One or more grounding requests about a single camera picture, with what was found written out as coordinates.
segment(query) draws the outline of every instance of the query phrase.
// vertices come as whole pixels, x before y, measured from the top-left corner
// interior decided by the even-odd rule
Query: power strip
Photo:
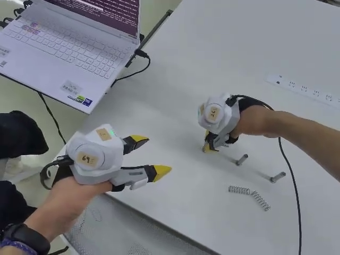
[[[296,82],[286,79],[282,77],[282,75],[278,74],[269,74],[265,80],[277,87],[290,90],[294,93],[300,94],[301,96],[308,97],[312,100],[340,109],[339,96],[325,93],[309,86],[297,84]]]

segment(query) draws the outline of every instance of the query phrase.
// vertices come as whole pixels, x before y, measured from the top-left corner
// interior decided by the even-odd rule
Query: laptop keyboard
[[[108,46],[92,36],[49,23],[20,18],[14,24],[3,33],[106,79],[131,49]]]

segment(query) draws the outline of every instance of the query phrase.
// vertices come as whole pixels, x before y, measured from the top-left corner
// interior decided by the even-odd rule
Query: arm
[[[340,181],[340,131],[287,112],[251,106],[241,113],[232,137],[241,133],[282,137],[306,152]]]
[[[96,195],[112,190],[109,182],[80,185],[74,177],[58,181],[45,202],[24,222],[49,242],[67,232]],[[20,249],[5,246],[0,255],[24,255]]]
[[[26,255],[22,250],[16,247],[6,246],[0,250],[1,255]]]
[[[340,181],[340,131],[286,112],[276,112],[274,130]]]

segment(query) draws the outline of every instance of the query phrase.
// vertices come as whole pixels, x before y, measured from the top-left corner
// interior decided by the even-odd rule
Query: yellow fingertip
[[[172,167],[169,166],[162,166],[162,165],[158,165],[158,166],[154,166],[155,170],[156,170],[156,177],[153,180],[153,182],[157,182],[159,179],[161,179],[164,175],[166,175],[167,173],[169,173],[172,169]]]
[[[210,146],[207,142],[203,145],[202,151],[204,153],[206,153],[206,152],[217,152],[217,150],[210,150]]]
[[[132,139],[135,140],[136,142],[139,142],[139,141],[142,141],[142,140],[149,140],[149,138],[143,137],[143,136],[137,135],[137,134],[131,135],[131,137],[132,137]]]

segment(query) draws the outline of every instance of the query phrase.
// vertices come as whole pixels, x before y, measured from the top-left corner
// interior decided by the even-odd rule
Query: laptop screen
[[[140,0],[45,0],[109,27],[138,37]]]

